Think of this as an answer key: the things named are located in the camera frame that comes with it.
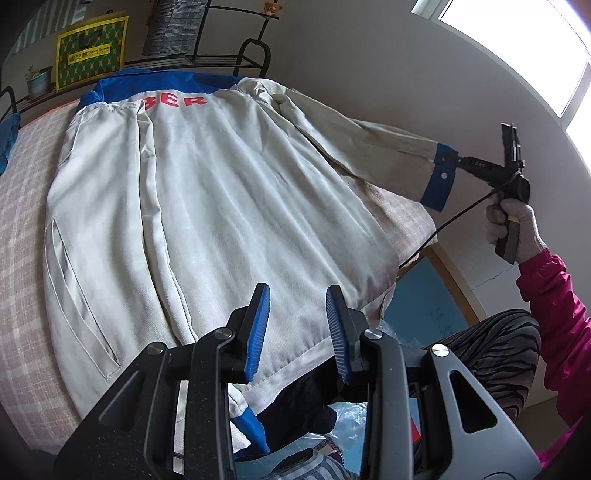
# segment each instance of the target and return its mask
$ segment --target potted plant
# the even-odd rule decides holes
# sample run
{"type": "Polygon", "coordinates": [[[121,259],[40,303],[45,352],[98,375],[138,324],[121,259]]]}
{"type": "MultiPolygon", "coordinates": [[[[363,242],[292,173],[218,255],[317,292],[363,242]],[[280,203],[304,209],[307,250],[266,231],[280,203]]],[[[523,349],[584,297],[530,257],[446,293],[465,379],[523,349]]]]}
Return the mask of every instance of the potted plant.
{"type": "Polygon", "coordinates": [[[29,90],[29,100],[33,100],[49,92],[51,87],[51,67],[38,70],[31,65],[25,74],[25,80],[29,90]]]}

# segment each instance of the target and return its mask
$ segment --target metal screw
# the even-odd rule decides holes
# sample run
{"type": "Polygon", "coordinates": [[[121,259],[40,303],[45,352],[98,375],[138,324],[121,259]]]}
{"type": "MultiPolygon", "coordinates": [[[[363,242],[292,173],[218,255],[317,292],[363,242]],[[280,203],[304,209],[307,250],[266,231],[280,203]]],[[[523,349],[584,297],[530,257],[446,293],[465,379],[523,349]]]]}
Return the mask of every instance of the metal screw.
{"type": "Polygon", "coordinates": [[[146,347],[146,351],[148,352],[148,355],[160,355],[164,352],[165,348],[166,345],[162,342],[152,342],[146,347]]]}
{"type": "Polygon", "coordinates": [[[218,340],[228,340],[232,336],[232,331],[228,327],[218,328],[213,335],[218,340]]]}
{"type": "Polygon", "coordinates": [[[442,345],[440,343],[433,345],[431,347],[431,351],[433,352],[433,355],[437,355],[437,356],[448,356],[449,355],[449,348],[447,348],[445,345],[442,345]]]}
{"type": "Polygon", "coordinates": [[[382,332],[375,328],[368,328],[363,334],[370,340],[380,340],[382,338],[382,332]]]}

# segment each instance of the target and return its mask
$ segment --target magenta jacket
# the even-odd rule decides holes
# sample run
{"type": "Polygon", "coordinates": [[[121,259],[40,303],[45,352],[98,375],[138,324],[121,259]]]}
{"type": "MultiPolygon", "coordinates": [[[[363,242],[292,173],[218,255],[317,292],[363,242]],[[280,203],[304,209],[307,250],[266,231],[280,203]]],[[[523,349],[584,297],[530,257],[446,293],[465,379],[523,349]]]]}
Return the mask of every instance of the magenta jacket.
{"type": "Polygon", "coordinates": [[[538,457],[546,466],[591,408],[591,322],[573,292],[560,257],[548,249],[519,266],[517,286],[540,324],[541,356],[548,364],[544,385],[558,392],[559,415],[571,427],[538,457]]]}

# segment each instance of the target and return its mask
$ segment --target bed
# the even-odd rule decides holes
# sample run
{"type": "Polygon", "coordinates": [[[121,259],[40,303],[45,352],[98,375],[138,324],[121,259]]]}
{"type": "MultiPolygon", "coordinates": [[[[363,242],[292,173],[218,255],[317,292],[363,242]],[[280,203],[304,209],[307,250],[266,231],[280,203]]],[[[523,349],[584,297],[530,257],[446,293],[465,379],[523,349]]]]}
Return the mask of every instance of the bed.
{"type": "MultiPolygon", "coordinates": [[[[28,445],[51,453],[80,422],[53,354],[41,267],[47,192],[76,105],[22,127],[0,177],[0,401],[28,445]]],[[[401,262],[433,233],[433,221],[418,203],[332,166],[378,221],[401,262]]]]}

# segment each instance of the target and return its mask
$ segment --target white glove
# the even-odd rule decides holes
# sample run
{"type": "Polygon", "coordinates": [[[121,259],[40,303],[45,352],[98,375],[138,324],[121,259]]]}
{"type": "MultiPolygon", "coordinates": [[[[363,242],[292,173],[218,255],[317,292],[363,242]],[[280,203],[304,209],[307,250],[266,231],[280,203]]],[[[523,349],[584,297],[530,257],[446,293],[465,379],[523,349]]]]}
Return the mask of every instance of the white glove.
{"type": "Polygon", "coordinates": [[[496,203],[486,207],[486,239],[489,243],[496,245],[499,238],[507,236],[507,228],[503,225],[506,215],[519,219],[519,241],[515,256],[517,263],[529,260],[546,248],[538,233],[534,209],[515,199],[501,200],[500,206],[496,203]]]}

